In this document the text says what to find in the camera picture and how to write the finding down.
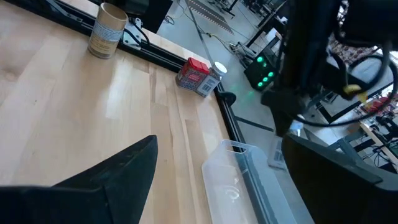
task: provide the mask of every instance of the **transparent plastic tray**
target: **transparent plastic tray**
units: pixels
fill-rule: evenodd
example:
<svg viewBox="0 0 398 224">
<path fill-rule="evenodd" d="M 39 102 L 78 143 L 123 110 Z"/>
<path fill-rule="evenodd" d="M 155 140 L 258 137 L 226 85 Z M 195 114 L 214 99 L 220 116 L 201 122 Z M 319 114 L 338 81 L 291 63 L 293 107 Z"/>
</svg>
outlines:
<svg viewBox="0 0 398 224">
<path fill-rule="evenodd" d="M 223 140 L 202 173 L 213 224 L 296 223 L 258 147 Z"/>
</svg>

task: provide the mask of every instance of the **cardboard cylinder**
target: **cardboard cylinder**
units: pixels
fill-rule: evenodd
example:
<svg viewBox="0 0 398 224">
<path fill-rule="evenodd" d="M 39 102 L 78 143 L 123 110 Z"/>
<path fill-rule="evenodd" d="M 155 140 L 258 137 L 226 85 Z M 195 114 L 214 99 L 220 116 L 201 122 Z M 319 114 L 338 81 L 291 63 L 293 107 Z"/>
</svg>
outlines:
<svg viewBox="0 0 398 224">
<path fill-rule="evenodd" d="M 112 57 L 127 20 L 123 10 L 109 3 L 102 3 L 88 42 L 88 50 L 99 58 Z"/>
</svg>

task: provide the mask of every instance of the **wooden tabletop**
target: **wooden tabletop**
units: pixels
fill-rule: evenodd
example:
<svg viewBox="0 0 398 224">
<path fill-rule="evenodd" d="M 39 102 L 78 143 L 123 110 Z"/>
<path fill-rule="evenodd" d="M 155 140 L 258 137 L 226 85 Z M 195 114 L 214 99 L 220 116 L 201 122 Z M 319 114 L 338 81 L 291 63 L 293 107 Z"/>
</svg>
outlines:
<svg viewBox="0 0 398 224">
<path fill-rule="evenodd" d="M 159 156 L 141 223 L 211 223 L 201 165 L 228 138 L 214 94 L 178 88 L 175 73 L 120 50 L 96 58 L 87 42 L 0 1 L 0 184 L 53 185 L 156 134 Z"/>
</svg>

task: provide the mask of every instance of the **white bottle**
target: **white bottle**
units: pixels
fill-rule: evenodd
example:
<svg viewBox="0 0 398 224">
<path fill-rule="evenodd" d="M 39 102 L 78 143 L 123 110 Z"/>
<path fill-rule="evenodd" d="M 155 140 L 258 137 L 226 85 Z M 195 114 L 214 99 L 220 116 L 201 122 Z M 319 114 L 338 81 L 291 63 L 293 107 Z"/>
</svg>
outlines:
<svg viewBox="0 0 398 224">
<path fill-rule="evenodd" d="M 226 72 L 227 69 L 222 63 L 215 62 L 210 68 L 210 74 L 203 79 L 196 92 L 203 97 L 208 96 L 220 83 Z"/>
</svg>

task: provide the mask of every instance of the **red box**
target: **red box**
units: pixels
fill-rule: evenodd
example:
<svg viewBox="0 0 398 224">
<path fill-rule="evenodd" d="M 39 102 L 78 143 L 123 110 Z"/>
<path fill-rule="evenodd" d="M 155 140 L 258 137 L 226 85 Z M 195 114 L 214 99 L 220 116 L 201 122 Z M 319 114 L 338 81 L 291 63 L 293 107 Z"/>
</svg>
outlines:
<svg viewBox="0 0 398 224">
<path fill-rule="evenodd" d="M 196 90 L 209 73 L 209 68 L 205 63 L 194 58 L 188 58 L 181 71 L 175 77 L 175 81 L 182 88 Z"/>
</svg>

